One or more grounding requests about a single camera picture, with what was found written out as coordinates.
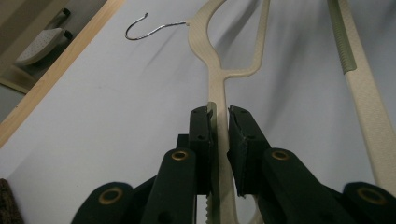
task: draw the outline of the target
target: metal hook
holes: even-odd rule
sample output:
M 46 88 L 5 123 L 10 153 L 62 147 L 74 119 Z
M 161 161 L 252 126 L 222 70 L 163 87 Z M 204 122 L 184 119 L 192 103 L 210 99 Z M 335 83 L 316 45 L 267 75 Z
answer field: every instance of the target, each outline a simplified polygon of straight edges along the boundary
M 143 19 L 145 19 L 148 15 L 149 15 L 149 14 L 146 12 L 146 14 L 145 14 L 144 17 L 142 17 L 142 18 L 138 19 L 137 21 L 135 21 L 134 23 L 132 23 L 132 24 L 128 27 L 128 29 L 126 29 L 125 38 L 127 38 L 127 39 L 129 39 L 129 40 L 139 40 L 139 39 L 143 39 L 143 38 L 145 38 L 145 37 L 148 37 L 149 35 L 152 35 L 152 34 L 156 33 L 157 31 L 161 30 L 162 28 L 165 28 L 165 27 L 168 27 L 168 26 L 175 26 L 175 25 L 186 24 L 185 21 L 179 21 L 179 22 L 175 22 L 175 23 L 169 23 L 169 24 L 165 24 L 165 25 L 159 26 L 158 28 L 156 28 L 155 30 L 149 32 L 149 33 L 146 34 L 146 35 L 141 35 L 141 36 L 135 37 L 135 38 L 129 37 L 129 36 L 128 36 L 129 30 L 130 30 L 135 24 L 137 24 L 138 22 L 140 22 L 140 21 L 142 21 Z

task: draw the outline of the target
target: white table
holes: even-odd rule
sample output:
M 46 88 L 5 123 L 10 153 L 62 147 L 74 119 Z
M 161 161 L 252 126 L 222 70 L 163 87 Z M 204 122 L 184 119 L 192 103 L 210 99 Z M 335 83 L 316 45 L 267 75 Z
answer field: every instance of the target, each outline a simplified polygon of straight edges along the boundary
M 70 222 L 95 188 L 110 181 L 135 187 L 156 175 L 163 154 L 188 131 L 190 111 L 206 104 L 206 69 L 190 51 L 187 27 L 138 42 L 124 31 L 145 12 L 134 34 L 185 20 L 204 2 L 126 1 L 3 145 L 0 176 L 27 223 Z M 254 2 L 227 1 L 210 23 L 224 67 L 249 64 L 260 14 Z M 392 2 L 350 3 L 395 123 Z M 326 2 L 274 0 L 262 69 L 226 82 L 228 105 L 249 110 L 271 145 L 293 151 L 323 184 L 373 183 L 342 74 Z M 251 204 L 240 207 L 246 223 Z M 203 213 L 200 207 L 199 218 Z

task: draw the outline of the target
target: wooden table edge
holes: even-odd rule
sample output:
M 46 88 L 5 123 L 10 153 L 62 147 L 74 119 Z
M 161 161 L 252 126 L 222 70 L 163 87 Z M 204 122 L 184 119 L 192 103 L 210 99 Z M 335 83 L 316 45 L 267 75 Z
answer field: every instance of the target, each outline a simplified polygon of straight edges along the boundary
M 2 147 L 46 96 L 78 55 L 90 44 L 106 22 L 118 11 L 125 0 L 107 0 L 79 35 L 67 47 L 33 88 L 0 124 Z

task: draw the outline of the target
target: black wheel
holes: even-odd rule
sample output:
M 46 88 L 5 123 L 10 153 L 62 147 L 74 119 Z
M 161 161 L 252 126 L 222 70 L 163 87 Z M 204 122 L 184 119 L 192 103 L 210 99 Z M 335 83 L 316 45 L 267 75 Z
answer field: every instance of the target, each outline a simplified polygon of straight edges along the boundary
M 66 15 L 66 17 L 70 16 L 70 14 L 71 14 L 70 10 L 67 9 L 67 8 L 64 8 L 64 10 L 62 10 L 62 13 L 63 13 L 64 15 Z
M 66 30 L 64 32 L 64 36 L 68 39 L 68 40 L 72 40 L 73 39 L 73 35 L 72 33 L 70 33 L 70 31 Z

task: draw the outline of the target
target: hanger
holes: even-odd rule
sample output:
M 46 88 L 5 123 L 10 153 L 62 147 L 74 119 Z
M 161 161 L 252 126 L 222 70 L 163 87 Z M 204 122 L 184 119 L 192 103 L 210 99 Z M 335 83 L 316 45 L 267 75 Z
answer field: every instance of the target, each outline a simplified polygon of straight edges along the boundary
M 263 0 L 262 13 L 260 15 L 259 26 L 256 35 L 255 51 L 250 67 L 243 69 L 227 70 L 221 66 L 221 60 L 213 46 L 210 44 L 207 34 L 208 24 L 216 10 L 225 2 L 225 0 L 209 0 L 195 14 L 194 17 L 187 21 L 175 22 L 162 25 L 146 35 L 139 37 L 129 37 L 128 32 L 138 22 L 145 19 L 144 17 L 132 23 L 125 32 L 125 37 L 129 40 L 139 40 L 154 33 L 162 28 L 186 24 L 189 26 L 189 44 L 194 54 L 206 64 L 209 75 L 209 94 L 208 107 L 214 112 L 216 117 L 212 120 L 212 127 L 215 127 L 218 142 L 218 164 L 212 167 L 212 174 L 216 172 L 218 179 L 213 180 L 219 183 L 214 188 L 214 193 L 209 197 L 208 221 L 209 223 L 238 223 L 235 207 L 235 194 L 233 187 L 233 173 L 227 159 L 229 149 L 229 136 L 227 124 L 227 105 L 225 96 L 224 82 L 231 77 L 248 77 L 256 73 L 262 66 L 262 55 L 265 40 L 265 30 L 269 11 L 270 0 Z M 262 216 L 259 209 L 256 208 L 256 214 L 250 223 L 262 223 Z

